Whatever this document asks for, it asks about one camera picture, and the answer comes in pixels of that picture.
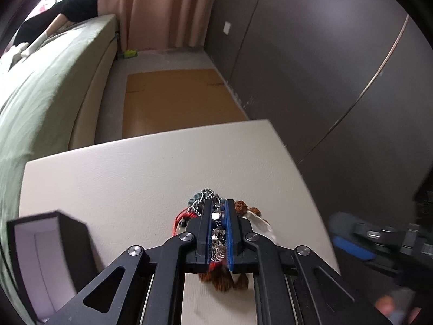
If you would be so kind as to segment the operator hand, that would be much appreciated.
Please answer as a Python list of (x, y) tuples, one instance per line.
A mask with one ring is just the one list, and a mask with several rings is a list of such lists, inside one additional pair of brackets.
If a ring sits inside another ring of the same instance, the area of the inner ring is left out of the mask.
[(424, 324), (424, 314), (416, 301), (414, 291), (399, 288), (379, 297), (375, 308), (392, 324)]

